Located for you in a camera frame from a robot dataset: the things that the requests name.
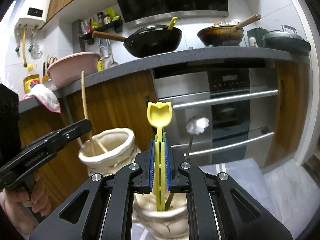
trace white water heater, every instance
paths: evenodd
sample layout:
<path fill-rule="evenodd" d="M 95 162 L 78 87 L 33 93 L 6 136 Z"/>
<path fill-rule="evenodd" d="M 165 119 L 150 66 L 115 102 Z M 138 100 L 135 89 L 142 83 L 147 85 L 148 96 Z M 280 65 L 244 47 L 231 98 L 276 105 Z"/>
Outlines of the white water heater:
<path fill-rule="evenodd" d="M 38 25 L 40 29 L 47 20 L 49 4 L 50 0 L 25 0 L 15 27 L 20 25 L 23 28 L 27 25 L 27 29 L 34 29 Z"/>

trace stainless steel oven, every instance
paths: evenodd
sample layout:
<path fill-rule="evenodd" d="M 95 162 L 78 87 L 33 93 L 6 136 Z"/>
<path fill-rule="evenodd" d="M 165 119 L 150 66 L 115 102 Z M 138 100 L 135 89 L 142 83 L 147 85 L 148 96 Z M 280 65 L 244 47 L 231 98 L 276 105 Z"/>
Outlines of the stainless steel oven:
<path fill-rule="evenodd" d="M 277 107 L 276 69 L 211 69 L 155 79 L 159 101 L 171 101 L 173 116 L 165 129 L 174 148 L 184 153 L 186 123 L 205 116 L 210 126 L 194 136 L 190 161 L 197 165 L 254 158 L 264 166 Z"/>

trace gray countertop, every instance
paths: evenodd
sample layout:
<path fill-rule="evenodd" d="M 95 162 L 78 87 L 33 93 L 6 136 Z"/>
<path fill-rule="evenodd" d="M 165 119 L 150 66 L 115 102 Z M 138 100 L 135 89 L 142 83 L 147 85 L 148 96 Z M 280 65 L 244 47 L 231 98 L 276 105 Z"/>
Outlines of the gray countertop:
<path fill-rule="evenodd" d="M 267 49 L 267 48 L 250 48 L 250 47 L 213 47 L 201 49 L 189 49 L 183 51 L 174 51 L 165 54 L 154 55 L 141 59 L 136 59 L 127 63 L 120 64 L 94 73 L 85 78 L 85 86 L 90 87 L 95 84 L 124 76 L 138 71 L 153 69 L 161 66 L 168 66 L 179 63 L 195 62 L 211 59 L 229 59 L 229 58 L 264 58 L 274 60 L 285 60 L 308 63 L 308 57 L 292 55 L 289 52 Z M 81 81 L 78 80 L 54 93 L 58 98 L 68 96 L 81 90 Z M 19 113 L 39 106 L 35 98 L 29 98 L 19 102 Z"/>

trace metal bolt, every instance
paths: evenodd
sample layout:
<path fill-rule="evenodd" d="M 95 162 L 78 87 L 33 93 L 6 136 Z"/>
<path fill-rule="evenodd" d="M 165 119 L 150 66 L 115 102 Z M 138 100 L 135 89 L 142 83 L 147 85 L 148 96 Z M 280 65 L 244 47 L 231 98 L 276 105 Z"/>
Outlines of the metal bolt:
<path fill-rule="evenodd" d="M 190 163 L 181 163 L 181 168 L 183 168 L 183 169 L 189 169 L 190 167 L 191 167 L 191 165 L 190 165 Z"/>
<path fill-rule="evenodd" d="M 229 179 L 229 176 L 228 176 L 228 174 L 226 174 L 226 173 L 220 173 L 220 174 L 219 174 L 219 179 L 221 179 L 221 180 L 227 180 L 227 179 Z"/>
<path fill-rule="evenodd" d="M 101 178 L 102 178 L 102 176 L 100 174 L 98 174 L 98 173 L 93 174 L 92 177 L 91 177 L 91 179 L 93 181 L 99 181 Z"/>
<path fill-rule="evenodd" d="M 137 163 L 131 163 L 129 166 L 130 170 L 137 170 L 139 167 L 140 165 Z"/>

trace hand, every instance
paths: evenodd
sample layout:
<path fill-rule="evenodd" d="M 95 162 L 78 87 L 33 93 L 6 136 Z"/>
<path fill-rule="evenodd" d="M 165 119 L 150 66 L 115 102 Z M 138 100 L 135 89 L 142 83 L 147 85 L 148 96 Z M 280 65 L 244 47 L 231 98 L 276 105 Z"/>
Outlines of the hand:
<path fill-rule="evenodd" d="M 42 216 L 49 214 L 51 203 L 49 193 L 45 189 L 44 180 L 38 171 L 33 174 L 35 178 L 35 186 L 31 196 L 22 188 L 14 190 L 4 190 L 5 202 L 4 209 L 14 227 L 19 233 L 30 235 L 35 228 L 32 220 L 25 215 L 24 211 L 18 203 L 25 202 L 31 199 L 31 209 L 34 213 L 40 212 Z"/>

